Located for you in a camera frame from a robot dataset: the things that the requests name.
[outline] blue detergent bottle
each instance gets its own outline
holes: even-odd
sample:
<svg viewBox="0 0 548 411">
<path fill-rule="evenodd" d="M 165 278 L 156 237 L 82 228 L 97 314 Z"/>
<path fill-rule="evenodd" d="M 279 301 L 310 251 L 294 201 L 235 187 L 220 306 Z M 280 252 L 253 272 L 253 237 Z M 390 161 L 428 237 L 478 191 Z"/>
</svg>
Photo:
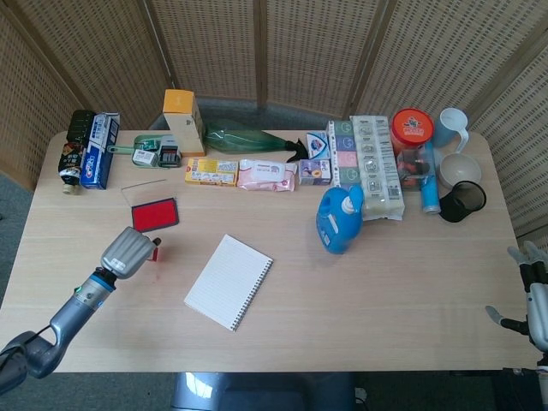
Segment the blue detergent bottle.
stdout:
<svg viewBox="0 0 548 411">
<path fill-rule="evenodd" d="M 325 192 L 316 214 L 316 228 L 327 251 L 344 253 L 360 233 L 363 201 L 360 186 L 353 186 L 350 191 L 333 187 Z"/>
</svg>

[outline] yellow box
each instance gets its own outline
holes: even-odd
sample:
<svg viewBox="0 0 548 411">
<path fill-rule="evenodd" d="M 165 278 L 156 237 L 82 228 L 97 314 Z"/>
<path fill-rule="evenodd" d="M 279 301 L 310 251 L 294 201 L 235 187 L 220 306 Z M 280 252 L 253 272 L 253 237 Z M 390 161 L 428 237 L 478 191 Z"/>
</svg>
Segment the yellow box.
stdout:
<svg viewBox="0 0 548 411">
<path fill-rule="evenodd" d="M 212 186 L 235 186 L 238 162 L 213 158 L 189 158 L 185 182 Z"/>
<path fill-rule="evenodd" d="M 177 138 L 184 157 L 205 156 L 202 142 L 204 125 L 196 97 L 189 90 L 168 89 L 164 97 L 164 117 Z"/>
</svg>

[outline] notebook spiral binding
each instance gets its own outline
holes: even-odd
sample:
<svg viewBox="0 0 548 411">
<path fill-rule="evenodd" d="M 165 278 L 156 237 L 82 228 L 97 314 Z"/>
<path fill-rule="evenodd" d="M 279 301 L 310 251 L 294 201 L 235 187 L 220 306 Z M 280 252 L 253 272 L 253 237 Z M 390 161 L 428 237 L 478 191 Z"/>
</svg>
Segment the notebook spiral binding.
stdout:
<svg viewBox="0 0 548 411">
<path fill-rule="evenodd" d="M 238 313 L 238 316 L 236 317 L 236 319 L 234 320 L 234 322 L 230 326 L 230 329 L 232 331 L 236 331 L 236 329 L 238 328 L 238 325 L 240 325 L 240 322 L 243 320 L 243 316 L 246 315 L 247 309 L 251 305 L 251 301 L 253 301 L 254 296 L 257 294 L 257 291 L 259 290 L 260 284 L 262 284 L 263 281 L 265 280 L 266 273 L 268 272 L 268 270 L 270 270 L 271 266 L 272 266 L 272 260 L 270 260 L 265 265 L 265 268 L 260 273 L 259 279 L 254 284 L 253 288 L 251 289 L 251 292 L 247 296 L 246 302 L 243 303 L 243 307 L 240 309 L 240 312 Z"/>
</svg>

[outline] red lid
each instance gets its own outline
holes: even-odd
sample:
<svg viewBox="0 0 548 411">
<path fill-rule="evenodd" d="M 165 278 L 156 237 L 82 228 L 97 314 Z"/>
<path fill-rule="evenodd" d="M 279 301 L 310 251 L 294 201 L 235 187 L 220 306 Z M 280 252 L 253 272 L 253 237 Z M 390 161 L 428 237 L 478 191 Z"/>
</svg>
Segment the red lid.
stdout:
<svg viewBox="0 0 548 411">
<path fill-rule="evenodd" d="M 424 111 L 399 110 L 392 119 L 392 133 L 406 146 L 420 146 L 434 133 L 434 123 Z"/>
</svg>

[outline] wooden table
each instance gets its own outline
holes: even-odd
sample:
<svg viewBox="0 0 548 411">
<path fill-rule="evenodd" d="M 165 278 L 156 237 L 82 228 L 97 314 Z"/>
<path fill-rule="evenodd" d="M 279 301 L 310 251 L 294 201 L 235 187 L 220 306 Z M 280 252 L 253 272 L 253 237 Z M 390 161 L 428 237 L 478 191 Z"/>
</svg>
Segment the wooden table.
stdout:
<svg viewBox="0 0 548 411">
<path fill-rule="evenodd" d="M 123 131 L 118 144 L 130 145 L 142 133 L 151 132 Z M 473 370 L 534 367 L 539 358 L 526 337 L 485 313 L 485 304 L 493 304 L 503 315 L 523 319 L 526 306 L 518 270 L 506 254 L 515 245 L 509 215 L 478 134 L 465 152 L 483 170 L 483 211 L 446 223 L 422 214 L 419 194 L 406 193 L 404 221 L 366 223 L 344 255 L 324 251 L 316 233 L 322 187 L 266 193 L 192 186 L 184 182 L 184 168 L 143 170 L 121 156 L 114 159 L 108 190 L 64 195 L 57 176 L 64 135 L 53 138 L 45 157 L 0 310 L 2 344 L 48 324 L 131 224 L 120 188 L 166 178 L 181 222 L 149 233 L 163 240 L 159 261 L 116 283 L 58 371 Z M 236 333 L 183 303 L 225 233 L 275 260 Z"/>
</svg>

